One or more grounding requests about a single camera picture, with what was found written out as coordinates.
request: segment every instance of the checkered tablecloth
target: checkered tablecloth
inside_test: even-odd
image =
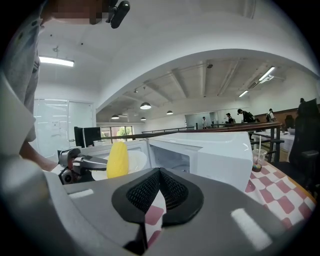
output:
[[[315,203],[301,187],[296,186],[281,171],[266,163],[260,172],[251,172],[245,194],[274,213],[289,229],[307,219]],[[145,215],[145,230],[150,246],[161,232],[166,203],[159,192]]]

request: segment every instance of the window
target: window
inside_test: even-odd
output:
[[[104,137],[115,137],[115,136],[126,136],[126,135],[133,135],[132,126],[113,126],[113,127],[101,127],[101,139],[103,140]],[[111,143],[114,142],[127,142],[132,141],[132,138],[116,138],[112,139]]]

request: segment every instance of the air conditioning vent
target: air conditioning vent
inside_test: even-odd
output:
[[[258,83],[257,82],[253,82],[249,87],[248,90],[254,88]]]

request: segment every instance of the yellow object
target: yellow object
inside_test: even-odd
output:
[[[113,144],[108,162],[106,176],[108,179],[123,176],[129,172],[129,157],[127,145],[122,141]]]

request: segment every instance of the black chair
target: black chair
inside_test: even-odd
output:
[[[288,114],[286,117],[285,117],[285,127],[288,129],[288,128],[295,128],[295,120],[293,118],[292,115]]]
[[[319,183],[320,118],[316,99],[300,104],[289,162],[272,164],[308,190]]]

